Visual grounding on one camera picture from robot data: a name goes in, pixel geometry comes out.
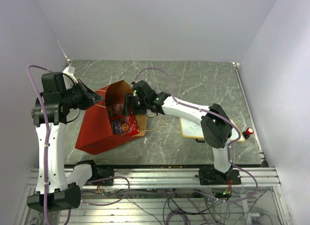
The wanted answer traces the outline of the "red candy bag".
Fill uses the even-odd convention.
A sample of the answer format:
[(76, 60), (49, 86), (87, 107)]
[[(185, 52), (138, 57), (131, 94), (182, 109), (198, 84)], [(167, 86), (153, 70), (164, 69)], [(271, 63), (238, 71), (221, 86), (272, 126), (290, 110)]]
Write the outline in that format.
[(132, 114), (123, 115), (124, 104), (121, 102), (107, 106), (109, 124), (114, 135), (135, 136), (140, 133)]

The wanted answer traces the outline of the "red paper bag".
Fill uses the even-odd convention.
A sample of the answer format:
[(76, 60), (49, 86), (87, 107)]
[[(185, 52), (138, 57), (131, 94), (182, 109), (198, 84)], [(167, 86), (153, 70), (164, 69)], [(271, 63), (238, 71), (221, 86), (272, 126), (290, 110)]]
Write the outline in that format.
[(109, 124), (107, 106), (116, 102), (124, 103), (125, 94), (133, 92), (126, 81), (112, 83), (96, 92), (104, 100), (86, 110), (75, 149), (96, 155), (144, 136), (147, 125), (144, 115), (133, 115), (139, 127), (139, 134), (135, 136), (114, 135)]

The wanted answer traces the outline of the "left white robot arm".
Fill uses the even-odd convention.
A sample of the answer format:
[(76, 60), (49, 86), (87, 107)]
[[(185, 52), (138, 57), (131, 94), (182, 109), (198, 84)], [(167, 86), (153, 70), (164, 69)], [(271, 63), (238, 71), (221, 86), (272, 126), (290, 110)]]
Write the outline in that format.
[(39, 142), (39, 176), (35, 193), (27, 198), (29, 208), (39, 212), (76, 209), (81, 203), (81, 189), (98, 181), (93, 160), (76, 164), (70, 175), (64, 169), (64, 135), (71, 109), (85, 111), (104, 98), (81, 80), (69, 77), (66, 86), (62, 72), (43, 74), (43, 91), (31, 112)]

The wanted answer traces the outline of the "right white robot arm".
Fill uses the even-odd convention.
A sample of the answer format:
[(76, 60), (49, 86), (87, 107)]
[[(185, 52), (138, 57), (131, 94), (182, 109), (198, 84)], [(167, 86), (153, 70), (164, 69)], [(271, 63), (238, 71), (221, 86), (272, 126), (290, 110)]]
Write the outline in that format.
[(132, 83), (131, 93), (124, 95), (123, 115), (142, 115), (150, 110), (156, 114), (173, 115), (197, 124), (202, 128), (205, 142), (212, 147), (214, 167), (209, 178), (213, 184), (224, 184), (231, 178), (232, 164), (228, 153), (233, 123), (229, 120), (222, 107), (213, 104), (204, 107), (177, 99), (172, 94), (156, 93), (143, 80)]

